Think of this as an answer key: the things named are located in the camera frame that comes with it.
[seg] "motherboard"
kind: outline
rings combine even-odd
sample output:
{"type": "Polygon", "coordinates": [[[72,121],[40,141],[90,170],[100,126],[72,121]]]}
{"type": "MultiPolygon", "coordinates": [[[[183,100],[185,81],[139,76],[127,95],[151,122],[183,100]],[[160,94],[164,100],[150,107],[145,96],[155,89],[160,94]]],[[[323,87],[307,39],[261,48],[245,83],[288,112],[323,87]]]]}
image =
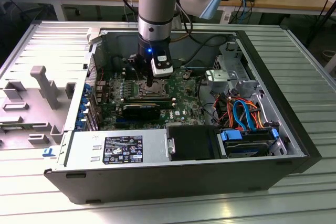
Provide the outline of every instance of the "motherboard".
{"type": "Polygon", "coordinates": [[[136,72],[112,73],[96,85],[99,130],[163,129],[170,125],[204,125],[197,96],[197,76],[178,70],[148,87],[136,72]]]}

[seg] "warning label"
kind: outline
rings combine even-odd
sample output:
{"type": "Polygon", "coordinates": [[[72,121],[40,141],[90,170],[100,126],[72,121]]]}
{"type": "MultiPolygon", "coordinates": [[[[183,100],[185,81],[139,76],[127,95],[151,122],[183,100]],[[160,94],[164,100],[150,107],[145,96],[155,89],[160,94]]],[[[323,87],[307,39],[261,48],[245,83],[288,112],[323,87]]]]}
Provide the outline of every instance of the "warning label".
{"type": "Polygon", "coordinates": [[[112,136],[105,138],[103,163],[143,162],[142,136],[112,136]]]}

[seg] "side panel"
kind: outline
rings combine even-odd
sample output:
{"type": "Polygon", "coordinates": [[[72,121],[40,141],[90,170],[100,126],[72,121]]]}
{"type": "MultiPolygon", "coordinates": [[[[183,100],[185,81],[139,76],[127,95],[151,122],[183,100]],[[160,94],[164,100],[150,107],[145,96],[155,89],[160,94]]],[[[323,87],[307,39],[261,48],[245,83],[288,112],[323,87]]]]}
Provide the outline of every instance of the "side panel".
{"type": "Polygon", "coordinates": [[[267,190],[304,161],[293,158],[75,172],[47,170],[44,175],[71,202],[85,204],[267,190]]]}

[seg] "aluminum extrusion table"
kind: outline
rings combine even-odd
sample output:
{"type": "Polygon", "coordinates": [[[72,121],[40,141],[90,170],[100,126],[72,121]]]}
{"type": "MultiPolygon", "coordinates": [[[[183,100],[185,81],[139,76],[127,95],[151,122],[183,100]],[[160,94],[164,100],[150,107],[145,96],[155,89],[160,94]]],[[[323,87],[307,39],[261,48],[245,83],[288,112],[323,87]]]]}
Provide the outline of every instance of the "aluminum extrusion table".
{"type": "MultiPolygon", "coordinates": [[[[76,82],[86,62],[90,27],[129,23],[42,22],[31,25],[0,71],[6,80],[25,65],[48,62],[60,86],[76,82]],[[58,68],[63,62],[65,67],[58,68]]],[[[195,25],[246,32],[323,159],[304,174],[285,177],[268,191],[201,197],[75,205],[43,171],[56,158],[43,149],[0,151],[1,223],[334,223],[336,218],[336,83],[288,30],[278,26],[195,25]]]]}

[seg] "robotic arm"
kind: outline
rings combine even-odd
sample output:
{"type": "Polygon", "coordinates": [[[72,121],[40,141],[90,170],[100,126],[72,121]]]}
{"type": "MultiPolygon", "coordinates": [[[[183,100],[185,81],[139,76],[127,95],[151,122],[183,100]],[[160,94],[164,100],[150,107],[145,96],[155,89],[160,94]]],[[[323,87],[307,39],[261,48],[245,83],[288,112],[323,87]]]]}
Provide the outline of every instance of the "robotic arm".
{"type": "MultiPolygon", "coordinates": [[[[205,19],[214,16],[220,2],[180,0],[188,14],[205,19]]],[[[149,69],[146,73],[148,79],[169,76],[173,72],[169,43],[175,3],[176,0],[139,0],[139,45],[132,60],[140,71],[149,69]]]]}

